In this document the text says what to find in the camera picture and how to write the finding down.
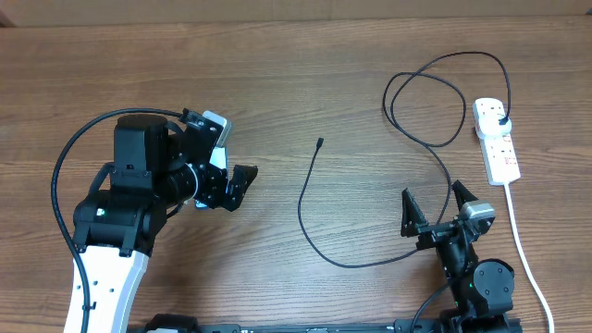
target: table surface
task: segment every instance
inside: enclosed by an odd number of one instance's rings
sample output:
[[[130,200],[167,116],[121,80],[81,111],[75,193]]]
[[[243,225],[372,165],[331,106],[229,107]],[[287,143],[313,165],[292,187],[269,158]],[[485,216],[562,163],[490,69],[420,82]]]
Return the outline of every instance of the table surface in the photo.
[[[389,322],[413,316],[444,277],[434,251],[396,264],[343,269],[304,239],[296,204],[316,138],[325,145],[303,201],[317,246],[345,264],[411,250],[400,236],[401,191],[430,220],[446,181],[430,154],[393,129],[380,100],[389,78],[450,52],[498,56],[512,82],[512,184],[524,250],[559,332],[592,330],[592,19],[445,18],[300,23],[148,25],[0,30],[0,330],[60,332],[71,257],[56,225],[50,177],[64,144],[91,118],[132,106],[215,110],[235,123],[230,163],[259,166],[240,210],[187,207],[158,235],[130,322],[158,313],[204,324]],[[490,187],[470,104],[506,101],[499,67],[479,55],[436,64],[469,115],[438,149],[453,179],[497,209],[476,244],[482,259],[516,271],[514,310],[526,332],[546,320],[525,278],[503,189]],[[430,142],[455,131],[462,104],[450,88],[418,79],[397,103],[401,124]],[[58,184],[71,214],[112,160],[108,120],[68,155]],[[454,204],[445,215],[455,214]],[[447,293],[425,316],[452,306]]]

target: robotic arm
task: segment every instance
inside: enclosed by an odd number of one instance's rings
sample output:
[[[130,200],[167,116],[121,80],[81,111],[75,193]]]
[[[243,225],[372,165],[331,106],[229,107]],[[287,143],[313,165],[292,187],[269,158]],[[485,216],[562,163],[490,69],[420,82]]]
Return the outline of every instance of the robotic arm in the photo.
[[[486,234],[495,219],[493,206],[478,200],[459,180],[452,185],[459,214],[451,222],[429,225],[408,190],[403,191],[402,237],[417,237],[417,250],[435,248],[444,269],[455,309],[439,320],[397,320],[396,333],[522,333],[513,308],[514,271],[499,259],[479,261],[473,242]]]
[[[257,176],[256,166],[235,166],[228,180],[229,121],[188,109],[179,120],[185,130],[160,116],[121,117],[114,162],[101,168],[76,207],[72,240],[90,284],[90,333],[126,332],[154,239],[169,217],[191,198],[197,208],[234,211]],[[99,190],[107,175],[110,189]],[[74,266],[65,332],[80,332],[82,324],[83,293]]]

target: white power cord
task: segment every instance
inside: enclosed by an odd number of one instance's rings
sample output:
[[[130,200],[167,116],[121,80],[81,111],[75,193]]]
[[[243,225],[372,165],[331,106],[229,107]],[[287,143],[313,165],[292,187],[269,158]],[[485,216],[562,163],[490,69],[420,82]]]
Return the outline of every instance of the white power cord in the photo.
[[[508,212],[510,213],[510,225],[512,225],[512,233],[514,235],[514,241],[516,242],[516,248],[518,249],[518,254],[520,255],[520,260],[522,261],[522,265],[524,266],[524,271],[528,276],[528,280],[530,284],[533,285],[533,289],[536,292],[536,296],[540,300],[541,304],[543,304],[543,308],[545,309],[545,314],[547,315],[547,320],[549,322],[549,333],[555,332],[555,324],[553,323],[553,314],[551,313],[551,309],[547,304],[547,300],[545,300],[545,296],[543,292],[537,285],[535,281],[535,277],[533,277],[533,273],[530,271],[530,266],[526,261],[526,256],[524,255],[524,251],[522,249],[522,243],[520,242],[520,235],[518,235],[518,227],[516,227],[516,217],[514,216],[514,206],[512,204],[512,196],[510,194],[510,185],[506,182],[503,184],[503,190],[506,192],[506,199],[508,201]]]
[[[481,152],[483,153],[483,160],[485,162],[485,169],[487,172],[487,180],[490,185],[503,185],[506,192],[506,199],[508,200],[508,211],[510,212],[510,224],[512,225],[512,233],[520,260],[524,266],[524,271],[528,276],[530,284],[536,292],[536,296],[540,300],[547,320],[549,321],[549,333],[555,333],[555,325],[553,324],[553,315],[551,309],[545,300],[545,296],[533,277],[530,271],[530,266],[526,262],[526,256],[522,249],[520,236],[518,235],[518,227],[516,227],[516,218],[514,217],[514,207],[512,204],[512,197],[510,195],[510,183],[520,178],[520,168],[518,167],[518,159],[512,143],[510,131],[512,130],[512,123],[508,121],[505,125],[500,125],[499,120],[505,116],[503,103],[494,98],[479,98],[473,103],[473,116],[475,117],[475,131],[479,137],[481,144]]]

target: black wire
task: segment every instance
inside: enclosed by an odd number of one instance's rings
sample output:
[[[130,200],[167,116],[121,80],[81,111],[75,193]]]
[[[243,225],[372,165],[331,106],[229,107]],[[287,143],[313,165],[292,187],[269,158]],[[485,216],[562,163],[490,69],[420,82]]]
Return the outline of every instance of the black wire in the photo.
[[[304,181],[304,186],[302,187],[302,192],[300,193],[300,199],[298,200],[298,220],[300,221],[300,228],[302,229],[302,233],[304,234],[304,237],[306,238],[306,240],[308,241],[309,244],[311,244],[311,247],[313,247],[313,249],[316,251],[316,253],[318,255],[321,256],[321,258],[325,259],[328,263],[335,265],[337,267],[342,267],[342,268],[364,268],[364,267],[370,267],[370,266],[375,266],[375,265],[384,265],[384,264],[390,264],[390,263],[394,263],[396,261],[399,261],[401,259],[405,259],[408,256],[411,256],[412,254],[416,253],[417,250],[413,250],[410,251],[404,255],[392,258],[392,259],[388,259],[388,260],[383,260],[383,261],[379,261],[379,262],[375,262],[375,263],[370,263],[370,264],[361,264],[361,265],[344,265],[344,264],[340,264],[336,261],[333,261],[329,258],[327,258],[324,254],[322,254],[317,248],[316,246],[313,244],[313,241],[311,240],[311,238],[308,236],[308,233],[306,233],[306,229],[304,228],[304,224],[302,222],[302,215],[301,215],[301,206],[302,206],[302,198],[304,197],[304,192],[306,191],[306,185],[308,185],[308,179],[310,179],[311,177],[311,173],[313,172],[313,166],[315,165],[315,159],[316,159],[316,155],[318,154],[319,149],[321,149],[321,146],[323,145],[323,139],[319,138],[318,142],[316,144],[316,151],[314,151],[314,155],[313,155],[313,160],[311,161],[311,166],[308,169],[308,175],[306,176],[306,180]]]
[[[170,213],[166,214],[166,218],[169,219],[169,218],[175,216],[181,210],[181,208],[183,208],[183,203],[179,203],[177,205],[177,207],[175,207],[175,209],[170,211]]]
[[[469,240],[466,238],[466,231],[463,227],[462,230],[462,240],[464,242],[464,264],[462,264],[461,275],[466,272],[467,267],[469,266]]]
[[[419,309],[417,309],[417,312],[415,313],[415,316],[413,317],[413,320],[411,321],[411,326],[409,328],[409,332],[410,333],[413,333],[414,332],[415,324],[417,323],[417,320],[422,315],[422,312],[426,309],[426,307],[432,301],[434,301],[439,295],[441,295],[442,292],[444,292],[448,287],[450,287],[454,282],[456,282],[457,280],[459,280],[462,276],[463,275],[460,275],[457,278],[450,279],[448,282],[446,282],[445,285],[443,285],[442,287],[438,288],[438,290],[434,291],[434,293],[430,297],[428,297],[427,300],[425,300],[425,302],[422,304],[422,306],[420,306]]]
[[[54,209],[55,219],[57,220],[57,225],[59,226],[60,231],[62,232],[62,236],[64,236],[64,240],[66,241],[66,245],[70,249],[72,256],[74,257],[74,262],[76,263],[76,267],[80,272],[80,281],[82,282],[82,295],[83,295],[83,307],[82,307],[82,327],[80,332],[86,333],[89,326],[89,316],[90,316],[90,302],[91,302],[91,294],[89,291],[89,281],[86,276],[86,270],[84,269],[84,264],[80,259],[80,255],[76,249],[76,245],[74,245],[74,241],[70,237],[68,232],[68,228],[66,227],[66,223],[64,222],[64,218],[59,210],[59,204],[57,202],[57,177],[59,176],[59,170],[66,159],[66,154],[76,142],[76,140],[89,128],[96,125],[98,122],[103,121],[109,117],[114,117],[123,114],[133,114],[133,113],[150,113],[150,114],[158,114],[158,115],[165,115],[165,116],[172,116],[172,117],[181,117],[182,114],[172,111],[160,110],[160,109],[152,109],[152,108],[127,108],[121,109],[116,111],[108,112],[104,115],[101,115],[93,120],[91,120],[88,124],[84,125],[81,129],[79,129],[73,136],[70,138],[66,146],[62,150],[62,153],[57,158],[54,167],[54,174],[52,175],[52,183],[51,183],[51,196],[52,196],[52,207]]]
[[[508,78],[508,73],[506,72],[506,68],[503,66],[503,64],[501,63],[501,61],[495,57],[492,54],[489,54],[487,52],[480,52],[480,51],[467,51],[467,52],[457,52],[457,53],[452,53],[452,54],[448,54],[448,55],[442,55],[437,57],[436,59],[428,62],[427,64],[423,65],[421,68],[419,68],[417,71],[415,72],[401,72],[396,74],[395,76],[393,76],[387,84],[387,87],[385,88],[385,92],[382,96],[382,109],[385,113],[385,116],[387,117],[388,122],[390,122],[390,124],[397,130],[399,130],[401,133],[403,133],[405,136],[407,136],[409,139],[421,144],[422,146],[424,146],[424,148],[427,149],[428,152],[430,152],[438,161],[438,163],[440,164],[440,166],[442,167],[442,170],[444,170],[444,174],[446,176],[446,181],[448,184],[448,188],[446,191],[446,200],[444,201],[444,206],[442,207],[442,210],[440,212],[440,215],[438,217],[438,220],[436,221],[436,224],[440,223],[440,221],[442,220],[442,217],[444,216],[444,213],[446,212],[446,208],[448,207],[448,203],[450,201],[450,193],[452,191],[452,180],[450,179],[450,173],[448,172],[448,169],[446,168],[446,166],[444,165],[444,163],[442,162],[442,160],[439,158],[439,156],[436,154],[436,152],[434,152],[432,150],[432,147],[435,148],[440,148],[440,147],[444,147],[448,144],[450,144],[451,142],[454,141],[454,139],[456,139],[456,137],[459,135],[459,133],[461,132],[461,129],[463,128],[463,124],[464,124],[464,120],[466,119],[466,101],[464,99],[464,95],[463,93],[456,87],[454,86],[452,83],[450,83],[447,80],[444,80],[440,77],[437,77],[435,75],[430,75],[430,74],[425,74],[422,73],[424,70],[426,70],[428,67],[430,67],[431,65],[433,65],[434,63],[436,63],[437,61],[439,61],[440,59],[449,57],[449,56],[459,56],[459,55],[484,55],[484,56],[489,56],[491,58],[493,58],[494,60],[496,60],[499,64],[499,66],[501,67],[501,70],[503,71],[503,75],[504,78],[506,80],[506,86],[508,87],[508,112],[506,113],[506,117],[504,117],[503,119],[501,119],[499,121],[500,124],[505,124],[508,121],[508,117],[510,116],[510,108],[511,108],[511,90],[510,90],[510,79]],[[408,75],[410,76],[409,79],[407,79],[397,90],[397,92],[395,92],[395,95],[393,96],[391,102],[390,102],[390,117],[389,117],[389,112],[387,111],[387,93],[389,92],[389,87],[390,84],[397,79],[399,76],[402,75]],[[399,124],[399,122],[397,121],[397,119],[395,118],[395,100],[397,99],[397,97],[399,96],[399,93],[401,93],[402,89],[407,85],[407,83],[409,83],[411,80],[413,80],[413,78],[415,77],[425,77],[425,78],[429,78],[432,80],[437,80],[439,82],[442,82],[446,85],[448,85],[449,87],[451,87],[456,93],[459,94],[459,96],[462,99],[462,118],[461,118],[461,123],[459,124],[459,128],[456,129],[456,132],[454,133],[454,135],[452,135],[452,137],[450,139],[448,139],[446,142],[443,143],[429,143],[429,142],[424,142],[418,138],[416,138],[415,136],[413,136],[411,133],[407,132],[405,129],[402,128],[402,126]]]
[[[461,325],[464,323],[464,321],[469,317],[469,314],[464,314],[461,315],[461,317],[458,319],[458,321],[456,322],[456,325],[454,326],[456,329],[456,332],[460,332],[461,331]]]

